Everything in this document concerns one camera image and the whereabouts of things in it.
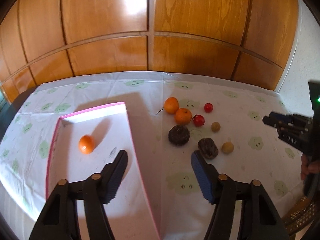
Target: orange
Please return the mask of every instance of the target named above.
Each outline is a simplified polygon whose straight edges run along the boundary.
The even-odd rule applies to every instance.
[[[90,154],[94,150],[94,140],[90,135],[84,135],[79,141],[79,150],[83,154]]]
[[[192,119],[192,114],[190,110],[186,108],[179,108],[174,115],[174,119],[176,120],[176,123],[179,125],[187,125],[190,123]]]
[[[164,102],[163,108],[168,114],[175,114],[179,109],[179,102],[176,98],[170,97]]]

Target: wooden wall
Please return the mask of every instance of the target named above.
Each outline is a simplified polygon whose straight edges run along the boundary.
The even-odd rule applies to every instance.
[[[17,0],[0,25],[9,101],[77,75],[150,70],[273,90],[289,57],[298,0]]]

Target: finger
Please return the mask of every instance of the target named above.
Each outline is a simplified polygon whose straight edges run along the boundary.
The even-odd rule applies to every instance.
[[[305,175],[308,175],[309,174],[308,166],[301,164],[301,172]]]
[[[301,156],[301,162],[304,166],[307,166],[309,164],[308,157],[305,154],[302,154]]]
[[[311,173],[320,173],[320,160],[310,163],[308,171]]]
[[[300,173],[301,179],[305,180],[305,178],[307,177],[306,174],[304,174],[303,172]]]

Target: white tablecloth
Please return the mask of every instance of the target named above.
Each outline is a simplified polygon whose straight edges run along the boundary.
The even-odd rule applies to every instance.
[[[188,125],[191,136],[183,147],[168,141],[173,116],[164,111],[156,115],[170,96],[205,118],[203,127]],[[45,203],[47,156],[59,116],[118,101],[126,103],[143,182],[163,239],[203,239],[210,222],[213,207],[202,197],[190,164],[201,138],[211,137],[220,151],[209,163],[233,180],[260,180],[280,215],[302,195],[300,153],[262,122],[271,111],[287,112],[279,94],[204,76],[106,73],[39,86],[7,129],[0,144],[0,180],[33,220]],[[203,110],[207,102],[215,107],[209,114]],[[221,124],[218,133],[210,130],[212,122]],[[221,151],[226,141],[235,146],[229,155]],[[235,221],[239,210],[237,203]],[[235,229],[232,236],[236,238]]]

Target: cherry tomato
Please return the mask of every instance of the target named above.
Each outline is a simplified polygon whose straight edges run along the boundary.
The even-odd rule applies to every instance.
[[[193,123],[195,124],[196,127],[199,127],[199,126],[203,126],[204,125],[204,118],[202,115],[199,115],[199,114],[196,114],[194,117],[193,117]]]
[[[213,105],[210,104],[210,103],[206,103],[206,104],[204,105],[204,111],[205,111],[206,113],[211,113],[211,112],[213,111]]]

